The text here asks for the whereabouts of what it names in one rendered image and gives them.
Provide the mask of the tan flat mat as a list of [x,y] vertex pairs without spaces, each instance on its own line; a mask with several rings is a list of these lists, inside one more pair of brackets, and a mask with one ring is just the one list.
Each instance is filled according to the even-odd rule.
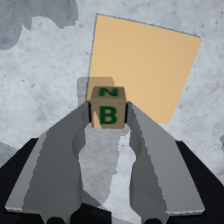
[[169,124],[202,39],[132,21],[97,16],[87,100],[93,86],[123,86],[156,123]]

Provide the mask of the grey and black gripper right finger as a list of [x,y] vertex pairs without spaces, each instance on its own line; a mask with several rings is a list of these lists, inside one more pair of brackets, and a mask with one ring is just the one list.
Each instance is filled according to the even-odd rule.
[[191,149],[130,101],[125,123],[137,159],[131,171],[130,207],[141,224],[150,218],[162,224],[224,224],[224,185]]

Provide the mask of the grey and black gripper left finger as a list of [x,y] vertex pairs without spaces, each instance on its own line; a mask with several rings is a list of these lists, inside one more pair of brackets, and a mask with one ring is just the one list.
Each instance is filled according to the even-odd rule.
[[82,204],[79,152],[86,144],[84,123],[91,122],[87,100],[0,168],[0,224],[46,224],[52,216],[70,224]]

